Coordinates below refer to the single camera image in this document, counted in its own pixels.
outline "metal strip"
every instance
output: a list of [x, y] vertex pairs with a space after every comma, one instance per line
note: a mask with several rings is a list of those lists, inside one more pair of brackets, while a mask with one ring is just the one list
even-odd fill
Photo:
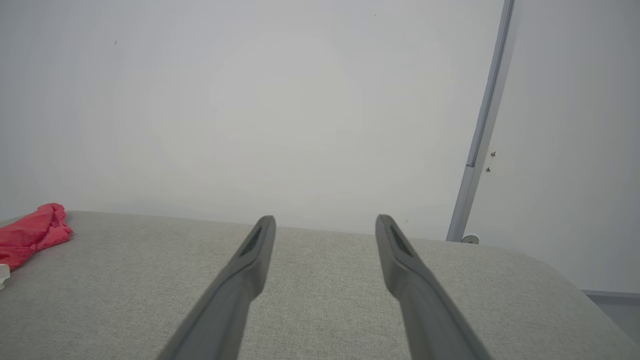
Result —
[[493, 59], [489, 69], [489, 76], [484, 89], [482, 105], [476, 124], [476, 131], [471, 141], [471, 149], [467, 158], [465, 172], [460, 184], [460, 192], [456, 199], [456, 206], [453, 210], [449, 232], [447, 233], [447, 241], [462, 241], [471, 205], [476, 189], [480, 180], [481, 165], [484, 164], [484, 158], [491, 140], [493, 125], [498, 114], [502, 91], [506, 81], [506, 72], [509, 68], [509, 58], [505, 59], [505, 47], [507, 44], [507, 36], [509, 26], [511, 24], [511, 16], [513, 14], [513, 5], [515, 0], [505, 0], [502, 7], [502, 17], [500, 18], [500, 26], [498, 28], [498, 37], [495, 41], [495, 49], [493, 51]]

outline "gray vertical post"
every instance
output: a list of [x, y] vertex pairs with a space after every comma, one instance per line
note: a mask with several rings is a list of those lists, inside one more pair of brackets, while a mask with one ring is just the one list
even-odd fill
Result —
[[451, 218], [451, 224], [449, 225], [449, 232], [447, 233], [447, 241], [462, 241], [467, 220], [469, 219], [469, 213], [471, 212], [471, 205], [473, 204], [478, 182], [480, 181], [484, 158], [489, 148], [493, 125], [495, 124], [495, 118], [498, 114], [498, 108], [502, 98], [506, 71], [509, 67], [508, 61], [503, 61], [503, 57], [509, 25], [511, 24], [513, 3], [514, 0], [505, 0], [504, 6], [502, 7], [498, 39], [495, 41], [495, 50], [493, 51], [491, 68], [489, 69], [482, 105], [480, 106], [476, 131], [471, 141], [471, 150], [469, 150], [465, 172], [462, 175], [456, 207], [453, 209], [453, 216]]

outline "crumpled red garment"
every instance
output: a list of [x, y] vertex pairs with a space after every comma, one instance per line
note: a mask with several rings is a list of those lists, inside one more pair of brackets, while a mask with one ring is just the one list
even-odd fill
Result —
[[65, 208], [52, 202], [40, 206], [35, 212], [0, 227], [0, 264], [17, 268], [36, 251], [69, 240], [72, 233], [65, 224]]

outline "red cloth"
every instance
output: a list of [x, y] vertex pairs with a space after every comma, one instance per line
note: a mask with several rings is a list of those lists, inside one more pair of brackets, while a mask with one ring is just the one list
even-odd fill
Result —
[[11, 225], [0, 227], [0, 264], [8, 264], [13, 270], [36, 251], [69, 240], [72, 231], [65, 224], [65, 216], [65, 208], [52, 202]]

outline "gray fabric surface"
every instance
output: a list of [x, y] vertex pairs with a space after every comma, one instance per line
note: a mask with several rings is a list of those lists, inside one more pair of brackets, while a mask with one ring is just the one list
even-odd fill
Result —
[[[83, 211], [67, 220], [71, 240], [35, 254], [0, 291], [2, 359], [153, 359], [252, 227]], [[412, 245], [494, 358], [640, 359], [549, 266], [479, 245]], [[408, 359], [374, 237], [278, 228], [239, 357]]]

